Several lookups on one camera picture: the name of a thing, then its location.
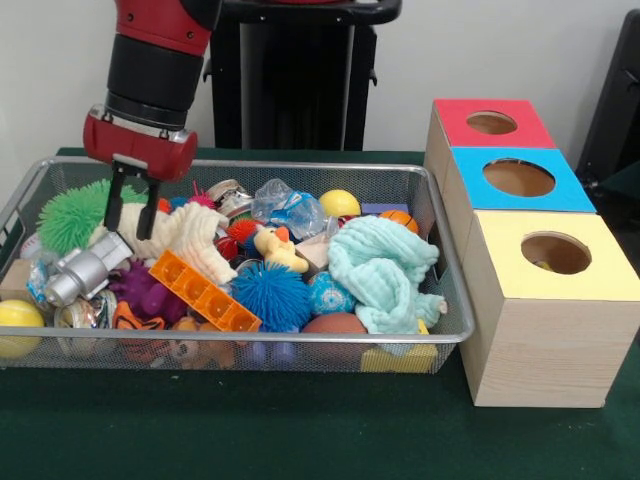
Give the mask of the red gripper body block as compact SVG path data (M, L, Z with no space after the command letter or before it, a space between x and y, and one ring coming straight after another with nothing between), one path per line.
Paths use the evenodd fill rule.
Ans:
M119 161L143 169L151 178L177 181L195 158L198 136L186 130L168 138L131 130L88 114L83 129L84 148L90 158L111 164Z

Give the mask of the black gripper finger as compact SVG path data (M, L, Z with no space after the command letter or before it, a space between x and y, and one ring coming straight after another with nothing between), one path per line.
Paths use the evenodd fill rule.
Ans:
M160 182L157 180L148 180L147 183L148 198L145 206L140 211L136 231L136 238L138 240L149 240L152 237L160 197Z
M123 168L113 170L110 188L107 197L106 210L103 225L108 231L116 231L120 222L123 200L121 197L122 188L126 180L126 173Z

